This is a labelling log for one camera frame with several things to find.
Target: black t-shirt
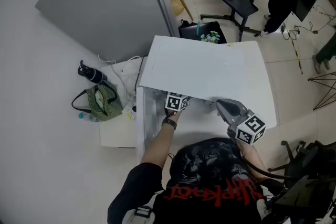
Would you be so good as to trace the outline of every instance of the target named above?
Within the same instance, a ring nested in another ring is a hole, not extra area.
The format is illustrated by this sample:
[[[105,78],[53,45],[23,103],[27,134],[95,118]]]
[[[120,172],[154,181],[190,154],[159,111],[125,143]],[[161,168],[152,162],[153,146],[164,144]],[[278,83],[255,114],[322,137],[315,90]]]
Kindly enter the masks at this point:
[[[263,189],[226,138],[213,138],[179,150],[170,168],[166,190],[153,206],[155,223],[258,223],[265,213]],[[108,210],[108,223],[122,222],[126,212],[149,202],[162,190],[162,170],[151,163],[132,169]],[[277,195],[284,187],[263,181]]]

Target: green bag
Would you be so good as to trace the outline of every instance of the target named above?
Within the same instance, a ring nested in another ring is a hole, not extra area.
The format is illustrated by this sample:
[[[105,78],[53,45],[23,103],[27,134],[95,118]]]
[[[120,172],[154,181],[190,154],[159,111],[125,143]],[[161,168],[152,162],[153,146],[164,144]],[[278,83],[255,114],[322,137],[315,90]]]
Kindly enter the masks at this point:
[[[103,96],[103,109],[101,109],[96,102],[95,94],[97,91],[101,92]],[[87,93],[88,101],[90,105],[90,109],[80,109],[74,106],[74,102],[83,94]],[[102,81],[100,84],[96,86],[83,90],[79,95],[71,103],[72,107],[76,110],[83,111],[86,113],[90,113],[96,119],[101,121],[110,120],[116,116],[119,116],[122,111],[122,106],[120,102],[120,98],[117,95],[116,87],[108,81]]]

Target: gray wall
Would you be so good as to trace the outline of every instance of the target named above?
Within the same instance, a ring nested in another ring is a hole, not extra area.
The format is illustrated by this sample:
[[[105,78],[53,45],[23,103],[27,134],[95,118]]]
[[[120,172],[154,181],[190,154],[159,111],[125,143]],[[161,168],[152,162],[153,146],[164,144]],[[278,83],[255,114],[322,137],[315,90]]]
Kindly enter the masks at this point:
[[[135,150],[100,145],[72,99],[97,56],[45,20],[37,0],[0,0],[0,217],[5,224],[106,224]]]
[[[39,0],[36,8],[106,60],[143,56],[154,35],[171,35],[158,0]]]

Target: wristwatch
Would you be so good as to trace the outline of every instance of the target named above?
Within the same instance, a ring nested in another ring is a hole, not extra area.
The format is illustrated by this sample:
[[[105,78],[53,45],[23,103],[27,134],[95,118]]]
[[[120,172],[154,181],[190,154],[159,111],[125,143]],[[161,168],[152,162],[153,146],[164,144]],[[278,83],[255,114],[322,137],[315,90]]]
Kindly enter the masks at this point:
[[[173,127],[174,127],[174,130],[176,130],[177,123],[176,123],[176,122],[174,122],[173,120],[171,120],[171,119],[167,119],[167,118],[164,118],[164,120],[162,121],[162,125],[163,125],[163,123],[170,124],[171,126],[173,126]]]

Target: office chair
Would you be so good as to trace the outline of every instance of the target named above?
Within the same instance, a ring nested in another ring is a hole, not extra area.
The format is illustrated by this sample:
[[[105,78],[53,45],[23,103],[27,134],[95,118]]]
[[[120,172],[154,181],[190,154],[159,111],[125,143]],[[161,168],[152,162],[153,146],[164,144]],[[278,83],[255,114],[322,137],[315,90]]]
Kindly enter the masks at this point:
[[[305,175],[330,175],[331,173],[331,177],[336,177],[336,142],[323,145],[315,141],[304,147],[306,143],[300,141],[296,147],[295,157],[287,141],[281,141],[281,145],[287,149],[289,163],[267,169],[270,173],[285,169],[285,175],[297,178]],[[296,182],[286,179],[283,183],[287,188],[291,188]]]

